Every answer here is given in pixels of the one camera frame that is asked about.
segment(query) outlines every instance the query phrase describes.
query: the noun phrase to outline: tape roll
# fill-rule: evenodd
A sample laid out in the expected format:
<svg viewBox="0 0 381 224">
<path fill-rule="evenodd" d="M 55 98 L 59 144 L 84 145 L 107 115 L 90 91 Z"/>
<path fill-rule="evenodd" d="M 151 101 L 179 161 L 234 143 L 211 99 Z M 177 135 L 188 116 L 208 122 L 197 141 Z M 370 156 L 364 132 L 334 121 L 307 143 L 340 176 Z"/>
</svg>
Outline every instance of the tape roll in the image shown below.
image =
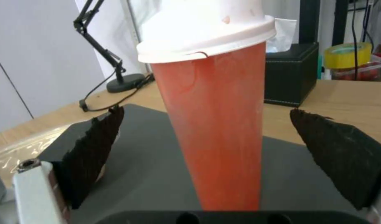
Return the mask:
<svg viewBox="0 0 381 224">
<path fill-rule="evenodd" d="M 354 44 L 340 44 L 330 47 L 324 51 L 324 67 L 333 68 L 355 68 Z M 371 44 L 358 43 L 358 66 L 370 61 Z"/>
</svg>

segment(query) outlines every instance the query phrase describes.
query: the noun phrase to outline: wire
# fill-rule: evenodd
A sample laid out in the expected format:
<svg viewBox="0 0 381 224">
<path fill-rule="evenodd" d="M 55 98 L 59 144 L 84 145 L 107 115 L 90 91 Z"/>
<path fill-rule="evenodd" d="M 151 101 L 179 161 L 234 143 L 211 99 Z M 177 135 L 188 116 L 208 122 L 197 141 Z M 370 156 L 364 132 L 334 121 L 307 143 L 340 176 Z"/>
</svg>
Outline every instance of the wire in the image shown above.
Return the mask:
<svg viewBox="0 0 381 224">
<path fill-rule="evenodd" d="M 354 0 L 354 14 L 352 16 L 352 36 L 354 37 L 355 80 L 357 80 L 358 79 L 358 43 L 356 41 L 356 33 L 355 33 L 355 14 L 356 14 L 356 1 Z"/>
<path fill-rule="evenodd" d="M 107 80 L 109 80 L 109 78 L 112 78 L 112 76 L 114 75 L 115 71 L 113 71 L 113 73 L 111 75 L 109 75 L 109 77 L 105 78 L 104 81 L 102 81 L 101 83 L 99 83 L 95 88 L 93 88 L 84 98 L 84 100 L 86 100 L 90 95 L 91 93 L 93 93 L 97 88 L 99 88 L 102 84 L 104 84 Z"/>
<path fill-rule="evenodd" d="M 100 85 L 102 85 L 107 79 L 105 79 L 101 84 L 99 84 L 97 87 L 95 87 L 91 92 L 93 92 L 95 89 L 97 89 Z M 135 95 L 141 88 L 145 87 L 146 85 L 148 85 L 149 83 L 153 82 L 155 80 L 155 77 L 152 74 L 149 74 L 147 75 L 143 80 L 142 82 L 140 82 L 137 86 L 136 86 L 136 90 L 133 91 L 130 95 L 127 95 L 125 98 L 122 98 L 120 101 L 110 105 L 110 106 L 106 106 L 104 108 L 98 108 L 98 109 L 90 109 L 88 108 L 88 106 L 85 104 L 85 100 L 87 99 L 87 97 L 89 96 L 89 94 L 91 94 L 91 92 L 85 97 L 85 99 L 83 100 L 80 100 L 80 107 L 84 110 L 84 107 L 83 105 L 85 105 L 86 107 L 86 110 L 84 110 L 84 112 L 88 112 L 88 111 L 91 111 L 91 112 L 98 112 L 98 111 L 104 111 L 104 110 L 108 110 L 114 106 L 118 106 L 120 103 L 124 102 L 125 100 L 131 98 L 133 95 Z"/>
</svg>

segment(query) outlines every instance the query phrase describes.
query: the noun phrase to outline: tissue box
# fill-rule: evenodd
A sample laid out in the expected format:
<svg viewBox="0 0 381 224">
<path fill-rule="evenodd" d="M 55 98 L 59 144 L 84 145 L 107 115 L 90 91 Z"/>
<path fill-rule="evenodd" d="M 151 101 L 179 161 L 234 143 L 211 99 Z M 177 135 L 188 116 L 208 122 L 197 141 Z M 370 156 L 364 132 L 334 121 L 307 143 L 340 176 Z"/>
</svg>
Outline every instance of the tissue box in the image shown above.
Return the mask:
<svg viewBox="0 0 381 224">
<path fill-rule="evenodd" d="M 319 44 L 266 54 L 265 103 L 298 107 L 316 85 Z"/>
</svg>

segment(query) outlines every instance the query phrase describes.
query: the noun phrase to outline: lamp base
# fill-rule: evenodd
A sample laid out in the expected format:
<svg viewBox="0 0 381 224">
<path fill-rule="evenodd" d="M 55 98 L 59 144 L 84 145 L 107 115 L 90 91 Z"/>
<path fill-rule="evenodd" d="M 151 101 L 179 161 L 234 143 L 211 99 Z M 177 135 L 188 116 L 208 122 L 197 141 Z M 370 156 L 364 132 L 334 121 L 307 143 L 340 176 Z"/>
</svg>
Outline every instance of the lamp base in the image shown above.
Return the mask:
<svg viewBox="0 0 381 224">
<path fill-rule="evenodd" d="M 136 88 L 136 86 L 145 78 L 143 74 L 131 74 L 123 76 L 124 82 L 118 82 L 114 79 L 108 82 L 106 88 L 109 93 L 124 92 Z"/>
</svg>

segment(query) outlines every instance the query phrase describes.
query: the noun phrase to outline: white lid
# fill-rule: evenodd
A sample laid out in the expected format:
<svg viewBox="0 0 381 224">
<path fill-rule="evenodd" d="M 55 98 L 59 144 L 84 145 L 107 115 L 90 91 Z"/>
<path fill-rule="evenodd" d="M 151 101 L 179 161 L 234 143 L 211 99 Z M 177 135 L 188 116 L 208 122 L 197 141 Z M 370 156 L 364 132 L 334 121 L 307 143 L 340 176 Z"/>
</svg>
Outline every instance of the white lid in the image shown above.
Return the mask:
<svg viewBox="0 0 381 224">
<path fill-rule="evenodd" d="M 262 43 L 276 35 L 262 0 L 179 0 L 142 26 L 138 60 L 168 63 L 206 58 Z"/>
</svg>

